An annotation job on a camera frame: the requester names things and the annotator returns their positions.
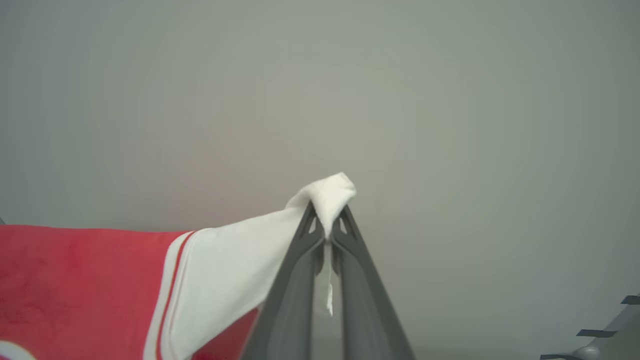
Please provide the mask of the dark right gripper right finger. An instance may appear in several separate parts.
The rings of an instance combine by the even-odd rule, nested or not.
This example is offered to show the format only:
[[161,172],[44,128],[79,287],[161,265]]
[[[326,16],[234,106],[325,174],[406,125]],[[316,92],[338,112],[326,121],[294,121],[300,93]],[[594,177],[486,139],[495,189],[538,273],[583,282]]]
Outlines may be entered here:
[[416,360],[350,207],[331,230],[340,278],[343,360]]

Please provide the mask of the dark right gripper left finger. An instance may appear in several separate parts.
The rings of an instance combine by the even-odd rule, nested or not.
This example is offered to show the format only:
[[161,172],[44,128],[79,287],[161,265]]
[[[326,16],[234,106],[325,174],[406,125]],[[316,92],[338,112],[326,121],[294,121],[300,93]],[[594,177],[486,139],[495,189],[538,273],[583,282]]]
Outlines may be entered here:
[[242,360],[311,360],[314,286],[323,268],[324,246],[322,224],[308,202]]

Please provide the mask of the red and white shirt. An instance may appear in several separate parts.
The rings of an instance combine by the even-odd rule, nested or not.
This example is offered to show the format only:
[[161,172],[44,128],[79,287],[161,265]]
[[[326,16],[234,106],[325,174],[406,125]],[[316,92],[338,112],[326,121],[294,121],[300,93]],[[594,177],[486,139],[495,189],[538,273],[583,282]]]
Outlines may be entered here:
[[0,225],[0,360],[235,356],[307,205],[326,240],[355,194],[338,173],[282,210],[186,232]]

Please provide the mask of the grey post with black tape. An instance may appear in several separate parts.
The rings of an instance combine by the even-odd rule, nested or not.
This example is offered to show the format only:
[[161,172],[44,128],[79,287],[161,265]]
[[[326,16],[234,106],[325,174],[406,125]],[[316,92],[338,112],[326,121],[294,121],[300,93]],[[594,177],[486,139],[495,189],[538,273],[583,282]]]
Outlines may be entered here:
[[622,299],[622,311],[603,329],[581,329],[578,337],[590,338],[588,345],[571,353],[541,354],[539,360],[601,360],[602,348],[610,342],[618,332],[626,328],[633,319],[640,316],[640,293],[627,295]]

